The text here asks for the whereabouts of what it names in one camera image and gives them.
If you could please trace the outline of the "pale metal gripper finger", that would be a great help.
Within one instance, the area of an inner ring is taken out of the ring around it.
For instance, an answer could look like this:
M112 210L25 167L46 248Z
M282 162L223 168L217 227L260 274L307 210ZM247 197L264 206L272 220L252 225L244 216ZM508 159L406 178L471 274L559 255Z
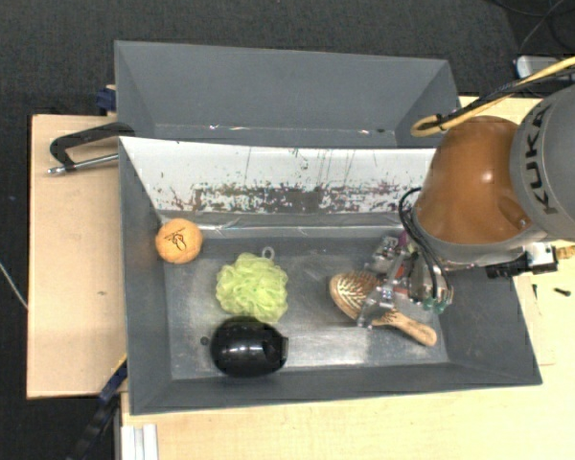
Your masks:
M394 309L392 304L364 303L356 317L356 324L360 328L372 328L375 320L381 319Z
M392 305L393 289L387 285L374 285L366 296L368 305Z

